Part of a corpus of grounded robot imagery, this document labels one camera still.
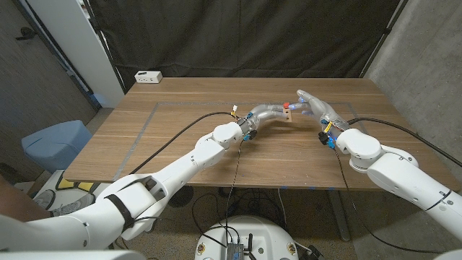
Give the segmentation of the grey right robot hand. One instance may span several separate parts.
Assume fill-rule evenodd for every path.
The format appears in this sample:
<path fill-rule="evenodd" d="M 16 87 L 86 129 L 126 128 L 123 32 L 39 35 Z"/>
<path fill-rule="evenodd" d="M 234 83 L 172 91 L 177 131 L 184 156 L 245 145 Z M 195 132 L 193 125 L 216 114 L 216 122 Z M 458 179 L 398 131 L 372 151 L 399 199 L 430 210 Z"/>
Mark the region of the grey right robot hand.
<path fill-rule="evenodd" d="M 330 132 L 336 139 L 341 132 L 349 129 L 349 124 L 328 103 L 304 90 L 298 90 L 299 101 L 288 105 L 290 110 L 305 109 L 302 113 L 312 116 L 324 133 Z"/>

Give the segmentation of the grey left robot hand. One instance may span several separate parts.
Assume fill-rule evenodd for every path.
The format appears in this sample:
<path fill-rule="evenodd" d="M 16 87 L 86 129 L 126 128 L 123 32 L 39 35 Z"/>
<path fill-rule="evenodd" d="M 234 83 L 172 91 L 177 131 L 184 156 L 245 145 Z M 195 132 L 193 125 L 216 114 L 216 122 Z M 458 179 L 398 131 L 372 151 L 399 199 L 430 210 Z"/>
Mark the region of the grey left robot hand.
<path fill-rule="evenodd" d="M 264 121 L 275 118 L 287 119 L 287 114 L 283 112 L 283 105 L 257 105 L 245 118 L 237 121 L 243 136 L 252 130 L 257 130 Z"/>

